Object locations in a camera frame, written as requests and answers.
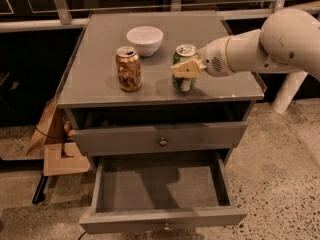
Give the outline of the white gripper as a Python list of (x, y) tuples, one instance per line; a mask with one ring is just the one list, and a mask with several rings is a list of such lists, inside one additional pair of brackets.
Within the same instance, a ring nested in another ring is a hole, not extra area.
[(198, 51), (201, 59), (188, 59), (171, 67), (177, 78), (197, 78), (203, 69), (213, 77), (233, 74), (227, 61), (227, 45), (230, 37), (216, 39)]

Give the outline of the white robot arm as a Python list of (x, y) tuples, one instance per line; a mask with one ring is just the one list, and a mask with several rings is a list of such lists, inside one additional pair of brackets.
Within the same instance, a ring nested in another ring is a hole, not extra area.
[(282, 9), (261, 28), (216, 39), (171, 70), (178, 78), (305, 71), (320, 79), (320, 21), (296, 8)]

